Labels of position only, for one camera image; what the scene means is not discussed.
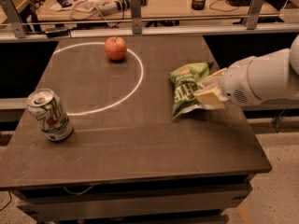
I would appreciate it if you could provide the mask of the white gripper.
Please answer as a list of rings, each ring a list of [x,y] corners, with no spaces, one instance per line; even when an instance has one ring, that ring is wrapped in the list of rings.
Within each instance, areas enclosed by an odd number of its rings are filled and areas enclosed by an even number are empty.
[[[205,77],[202,84],[207,86],[220,80],[220,87],[204,87],[193,93],[202,105],[221,106],[228,99],[235,105],[259,105],[262,100],[255,95],[249,84],[249,67],[254,57],[239,60],[227,69],[222,68]]]

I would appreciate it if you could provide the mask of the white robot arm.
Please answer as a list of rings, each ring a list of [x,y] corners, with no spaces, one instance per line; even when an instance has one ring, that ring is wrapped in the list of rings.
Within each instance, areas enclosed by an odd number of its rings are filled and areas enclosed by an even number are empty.
[[[204,109],[223,108],[299,98],[299,35],[289,49],[250,56],[205,77],[204,87],[193,93]]]

